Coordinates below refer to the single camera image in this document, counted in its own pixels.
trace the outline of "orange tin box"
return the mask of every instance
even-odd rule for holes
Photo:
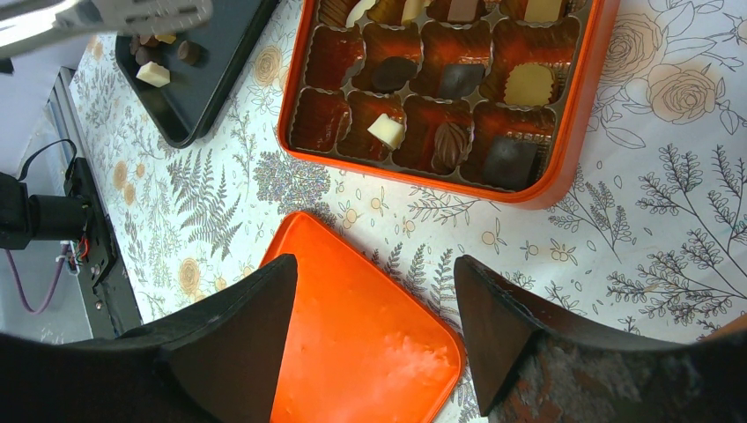
[[[422,11],[403,25],[406,4],[418,1]],[[557,2],[557,20],[524,20],[529,8],[545,2]],[[619,2],[478,0],[473,20],[452,24],[452,0],[377,0],[346,27],[358,0],[306,0],[279,143],[323,165],[526,209],[550,206],[573,181]],[[380,93],[374,73],[389,57],[414,62],[417,73],[402,89]],[[455,64],[483,65],[485,72],[474,92],[447,100],[441,80]],[[526,64],[551,71],[548,104],[507,104],[514,98],[507,98],[512,72]],[[368,131],[381,115],[404,126],[393,151]],[[436,130],[444,122],[468,140],[453,169],[434,165]],[[531,168],[521,171],[526,188],[486,180],[496,137],[536,145],[529,148]]]

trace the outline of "dark chocolate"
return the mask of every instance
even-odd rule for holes
[[[156,40],[155,35],[140,35],[140,44],[146,47],[158,47],[161,41]]]
[[[454,24],[469,24],[477,18],[479,0],[452,0],[447,20]]]
[[[498,188],[521,191],[533,182],[536,158],[537,144],[495,137],[483,164],[483,179]]]
[[[439,97],[447,100],[467,97],[483,82],[484,75],[485,66],[481,63],[447,64],[441,76]]]
[[[155,62],[163,65],[163,53],[155,48],[148,48],[146,46],[140,46],[135,52],[135,63],[140,66],[145,66],[148,62]]]
[[[454,122],[444,122],[436,130],[431,167],[438,174],[450,174],[462,162],[470,143],[467,132]]]
[[[404,57],[388,57],[373,71],[371,84],[378,93],[401,90],[418,73],[418,66]]]
[[[140,48],[140,37],[133,35],[132,40],[129,41],[129,53],[134,56],[138,48]]]
[[[176,55],[186,64],[195,64],[200,60],[202,48],[192,41],[182,41]]]

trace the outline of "white chocolate cube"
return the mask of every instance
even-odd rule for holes
[[[135,78],[160,88],[171,82],[171,72],[155,62],[148,62],[137,71]]]
[[[368,128],[368,132],[392,150],[399,148],[404,140],[404,125],[393,121],[387,115],[379,116],[376,122]]]

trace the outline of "square chocolate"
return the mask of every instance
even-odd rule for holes
[[[521,191],[532,183],[536,158],[537,144],[495,137],[483,164],[483,179],[497,188]]]
[[[452,63],[444,66],[439,98],[459,100],[472,94],[483,82],[485,66],[481,63]]]

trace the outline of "red wire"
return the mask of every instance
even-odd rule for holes
[[[89,249],[88,248],[88,239],[85,238],[85,237],[83,237],[83,238],[80,239],[80,243],[83,244],[83,245],[85,245],[85,251],[83,252],[83,254],[80,255],[80,258],[82,259],[82,258],[85,258],[86,256],[88,256],[88,249]]]

